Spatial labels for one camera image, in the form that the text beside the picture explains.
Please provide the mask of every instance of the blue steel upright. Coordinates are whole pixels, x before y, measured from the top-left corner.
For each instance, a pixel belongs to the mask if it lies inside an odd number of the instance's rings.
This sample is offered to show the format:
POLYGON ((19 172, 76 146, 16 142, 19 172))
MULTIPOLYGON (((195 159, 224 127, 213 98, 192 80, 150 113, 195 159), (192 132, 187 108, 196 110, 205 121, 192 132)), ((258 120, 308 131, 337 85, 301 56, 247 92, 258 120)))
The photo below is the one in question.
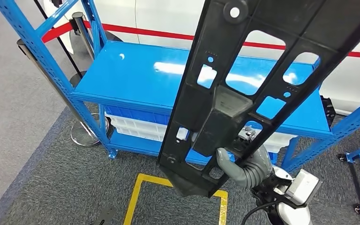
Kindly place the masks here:
POLYGON ((296 170, 306 162, 314 159, 317 155, 323 153, 330 146, 353 133, 358 128, 360 128, 360 107, 332 128, 333 136, 315 141, 293 158, 292 155, 295 144, 289 145, 281 167, 288 172, 296 170))
MULTIPOLYGON (((6 20, 10 23, 13 29, 24 41, 28 49, 34 54, 37 60, 40 62, 43 69, 49 74, 54 81, 55 85, 60 89, 62 94, 67 98, 75 110, 83 118, 83 121, 93 131, 95 136, 101 141, 102 145, 109 151, 109 155, 114 157, 116 151, 109 148, 109 140, 107 138, 105 127, 100 127, 93 119, 88 108, 83 101, 74 99, 71 93, 74 91, 71 83, 68 81, 63 71, 60 69, 53 56, 49 53, 45 44, 42 42, 42 36, 53 27, 59 18, 61 18, 75 3, 77 0, 69 0, 61 5, 53 15, 46 19, 36 30, 31 26, 25 15, 17 6, 14 0, 0 0, 0 12, 4 15, 6 20)), ((105 33, 100 23, 93 0, 82 0, 85 6, 87 16, 92 18, 92 21, 97 22, 100 25, 92 26, 92 32, 99 34, 99 47, 104 45, 106 41, 105 33)))

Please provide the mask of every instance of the round hole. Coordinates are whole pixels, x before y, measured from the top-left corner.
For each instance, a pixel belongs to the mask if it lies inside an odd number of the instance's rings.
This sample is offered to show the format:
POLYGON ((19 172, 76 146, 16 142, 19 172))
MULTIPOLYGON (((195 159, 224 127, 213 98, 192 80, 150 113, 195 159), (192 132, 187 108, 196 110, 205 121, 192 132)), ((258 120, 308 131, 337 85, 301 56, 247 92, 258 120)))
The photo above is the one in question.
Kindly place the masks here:
POLYGON ((234 7, 232 9, 230 9, 230 16, 232 18, 237 18, 240 15, 240 9, 237 7, 234 7))

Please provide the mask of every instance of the blue shelf board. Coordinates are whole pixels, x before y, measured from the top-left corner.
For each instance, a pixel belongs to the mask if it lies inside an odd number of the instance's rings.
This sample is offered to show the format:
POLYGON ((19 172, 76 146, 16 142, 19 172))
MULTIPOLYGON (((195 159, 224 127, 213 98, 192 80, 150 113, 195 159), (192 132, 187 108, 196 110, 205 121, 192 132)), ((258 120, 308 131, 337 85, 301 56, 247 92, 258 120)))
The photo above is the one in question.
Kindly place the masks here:
MULTIPOLYGON (((112 148, 150 156, 158 156, 162 145, 162 142, 119 134, 116 130, 114 130, 110 142, 111 144, 109 146, 112 148)), ((191 149, 186 157, 186 162, 206 165, 210 158, 211 157, 205 157, 191 149)), ((234 155, 231 154, 230 159, 234 161, 234 155)))
MULTIPOLYGON (((72 95, 83 101, 105 105, 134 107, 169 113, 177 95, 188 58, 188 50, 108 41, 72 95)), ((245 94, 253 94, 276 61, 237 57, 227 84, 245 94)), ((202 74, 210 78, 209 69, 202 74)), ((287 81, 303 83, 312 65, 292 63, 285 72, 287 81)), ((277 130, 281 133, 325 138, 328 127, 319 90, 316 89, 277 130)), ((272 114, 280 103, 262 105, 259 112, 272 114)))

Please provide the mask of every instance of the white storage bin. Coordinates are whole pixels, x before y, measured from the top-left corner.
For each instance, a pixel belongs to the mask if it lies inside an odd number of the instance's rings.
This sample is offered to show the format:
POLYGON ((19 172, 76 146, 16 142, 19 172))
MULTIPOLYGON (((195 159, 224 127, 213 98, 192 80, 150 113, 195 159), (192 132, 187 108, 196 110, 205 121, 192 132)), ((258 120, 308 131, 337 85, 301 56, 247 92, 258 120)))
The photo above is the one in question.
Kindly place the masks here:
MULTIPOLYGON (((117 132, 124 135, 131 135, 162 142, 166 132, 166 125, 146 122, 142 120, 135 120, 120 116, 112 116, 106 114, 111 118, 111 124, 116 127, 117 132)), ((186 139, 188 130, 180 128, 177 138, 186 139)), ((268 152, 278 153, 279 149, 289 145, 290 139, 296 137, 295 135, 288 135, 282 133, 273 133, 264 143, 268 152)))

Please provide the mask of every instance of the red stripe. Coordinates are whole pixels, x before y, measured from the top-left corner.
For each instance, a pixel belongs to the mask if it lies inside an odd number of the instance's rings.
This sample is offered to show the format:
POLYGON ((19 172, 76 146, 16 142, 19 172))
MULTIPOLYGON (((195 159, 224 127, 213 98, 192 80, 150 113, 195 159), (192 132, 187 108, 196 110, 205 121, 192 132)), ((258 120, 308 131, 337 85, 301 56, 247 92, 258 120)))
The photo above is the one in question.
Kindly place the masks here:
MULTIPOLYGON (((85 26, 87 28, 90 28, 89 22, 85 22, 85 26)), ((157 36, 157 37, 164 37, 164 38, 176 38, 176 39, 183 39, 183 40, 193 40, 194 39, 194 36, 192 36, 192 35, 176 34, 176 33, 156 31, 156 30, 146 30, 146 29, 133 28, 133 27, 124 27, 124 26, 111 25, 111 24, 105 24, 105 23, 103 23, 103 29, 109 30, 109 31, 157 36)), ((42 41, 44 43, 46 43, 62 34, 65 34, 66 32, 68 32, 70 30, 72 30, 72 27, 71 27, 71 24, 68 22, 62 26, 53 28, 50 31, 48 31, 43 36, 42 41)), ((256 42, 245 42, 245 43, 243 43, 243 45, 249 46, 249 47, 257 47, 257 48, 285 50, 284 45, 272 45, 272 44, 263 44, 263 43, 256 43, 256 42)), ((360 52, 350 52, 348 54, 348 56, 360 58, 360 52)))
POLYGON ((72 30, 72 26, 69 22, 57 28, 52 28, 50 31, 46 32, 46 34, 42 37, 42 41, 46 43, 48 41, 57 38, 60 35, 67 33, 70 30, 72 30))

